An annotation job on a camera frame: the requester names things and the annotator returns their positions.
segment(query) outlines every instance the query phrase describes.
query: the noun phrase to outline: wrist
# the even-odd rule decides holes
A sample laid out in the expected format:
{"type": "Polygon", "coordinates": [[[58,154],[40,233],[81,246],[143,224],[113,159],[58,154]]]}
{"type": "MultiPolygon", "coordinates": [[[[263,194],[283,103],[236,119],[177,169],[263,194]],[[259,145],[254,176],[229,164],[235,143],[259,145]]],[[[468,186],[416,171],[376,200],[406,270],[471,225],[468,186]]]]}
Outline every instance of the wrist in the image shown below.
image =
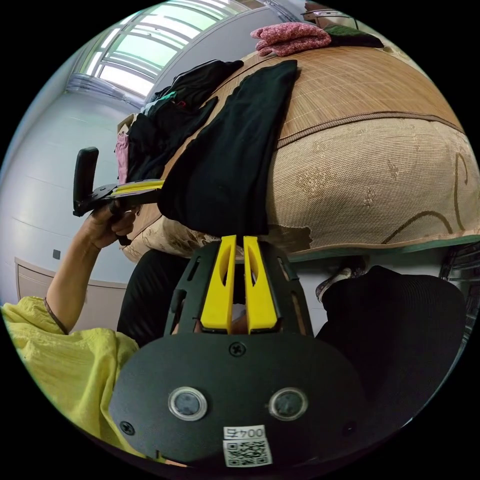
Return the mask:
{"type": "Polygon", "coordinates": [[[83,228],[73,237],[73,243],[87,255],[98,255],[101,250],[92,242],[90,235],[83,228]]]}

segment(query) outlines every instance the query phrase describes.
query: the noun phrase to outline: pink towel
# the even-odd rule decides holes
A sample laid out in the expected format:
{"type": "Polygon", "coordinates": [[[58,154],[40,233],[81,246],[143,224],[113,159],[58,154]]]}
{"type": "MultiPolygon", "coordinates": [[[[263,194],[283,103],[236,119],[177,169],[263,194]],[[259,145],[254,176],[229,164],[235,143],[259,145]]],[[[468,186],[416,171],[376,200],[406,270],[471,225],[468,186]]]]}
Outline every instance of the pink towel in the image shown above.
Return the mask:
{"type": "Polygon", "coordinates": [[[265,40],[268,45],[302,37],[325,38],[329,34],[316,25],[301,22],[285,22],[277,25],[264,26],[254,30],[250,36],[254,39],[265,40]]]}
{"type": "Polygon", "coordinates": [[[279,57],[287,57],[288,55],[304,52],[305,50],[321,49],[322,47],[326,47],[331,41],[332,38],[328,33],[327,37],[324,38],[306,36],[296,38],[295,40],[281,41],[273,45],[265,44],[264,40],[260,40],[256,45],[256,49],[260,57],[266,57],[271,53],[275,53],[279,57]]]}
{"type": "Polygon", "coordinates": [[[118,183],[124,184],[129,171],[129,136],[124,131],[121,131],[116,139],[115,155],[118,163],[118,183]]]}

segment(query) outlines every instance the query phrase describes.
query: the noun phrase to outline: yellow shirt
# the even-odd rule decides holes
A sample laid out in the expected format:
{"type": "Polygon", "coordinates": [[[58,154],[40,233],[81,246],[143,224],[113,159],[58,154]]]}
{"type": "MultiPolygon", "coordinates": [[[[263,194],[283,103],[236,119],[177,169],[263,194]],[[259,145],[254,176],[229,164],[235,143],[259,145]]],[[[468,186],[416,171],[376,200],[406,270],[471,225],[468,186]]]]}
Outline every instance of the yellow shirt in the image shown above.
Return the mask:
{"type": "Polygon", "coordinates": [[[139,349],[137,343],[107,328],[65,335],[38,297],[6,303],[1,313],[18,355],[51,403],[89,434],[144,457],[130,447],[108,412],[119,372],[139,349]]]}

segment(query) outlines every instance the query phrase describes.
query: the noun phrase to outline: window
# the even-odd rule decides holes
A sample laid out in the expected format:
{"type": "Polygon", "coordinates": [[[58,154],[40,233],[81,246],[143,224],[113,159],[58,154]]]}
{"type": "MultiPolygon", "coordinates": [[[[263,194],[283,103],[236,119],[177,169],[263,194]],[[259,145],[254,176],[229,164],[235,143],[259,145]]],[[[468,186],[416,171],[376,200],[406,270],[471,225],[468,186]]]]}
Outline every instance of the window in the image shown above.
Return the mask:
{"type": "Polygon", "coordinates": [[[76,71],[145,98],[162,69],[218,22],[250,10],[234,0],[169,0],[102,33],[76,71]]]}

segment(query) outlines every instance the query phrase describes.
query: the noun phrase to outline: qr code label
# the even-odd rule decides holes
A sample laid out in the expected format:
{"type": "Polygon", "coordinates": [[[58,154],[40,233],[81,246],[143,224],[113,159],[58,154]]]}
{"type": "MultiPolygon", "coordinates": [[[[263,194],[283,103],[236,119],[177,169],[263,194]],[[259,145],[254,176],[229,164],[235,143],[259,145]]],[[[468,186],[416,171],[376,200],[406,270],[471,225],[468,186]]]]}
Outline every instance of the qr code label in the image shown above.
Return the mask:
{"type": "Polygon", "coordinates": [[[223,453],[227,467],[260,467],[272,463],[263,425],[226,427],[223,435],[223,453]]]}

